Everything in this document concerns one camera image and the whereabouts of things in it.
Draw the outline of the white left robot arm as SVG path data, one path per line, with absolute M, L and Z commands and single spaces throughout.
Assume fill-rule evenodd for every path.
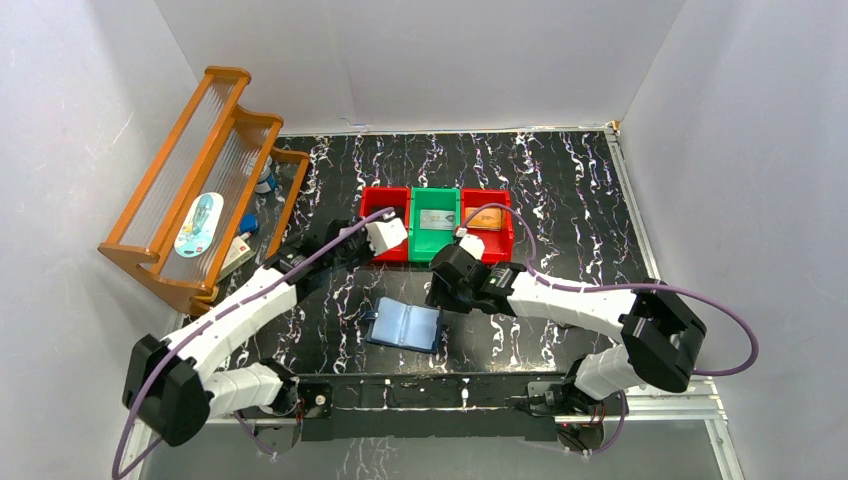
M 122 402 L 164 442 L 179 446 L 206 422 L 259 408 L 289 416 L 300 405 L 299 379 L 273 359 L 236 370 L 222 362 L 266 324 L 294 309 L 335 271 L 352 271 L 407 238 L 385 208 L 357 221 L 334 220 L 323 235 L 288 236 L 234 293 L 189 325 L 141 338 L 130 356 Z

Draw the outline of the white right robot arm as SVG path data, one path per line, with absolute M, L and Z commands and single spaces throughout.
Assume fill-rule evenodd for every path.
M 634 386 L 683 393 L 707 328 L 666 285 L 618 285 L 594 293 L 590 285 L 536 276 L 512 262 L 486 265 L 459 245 L 448 245 L 430 261 L 426 302 L 443 310 L 550 320 L 594 331 L 613 346 L 588 354 L 569 369 L 565 405 L 590 413 L 603 399 Z

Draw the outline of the blue leather card holder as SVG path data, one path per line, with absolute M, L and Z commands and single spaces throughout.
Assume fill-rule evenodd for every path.
M 367 342 L 420 353 L 435 354 L 441 339 L 443 311 L 438 308 L 379 298 L 365 315 Z

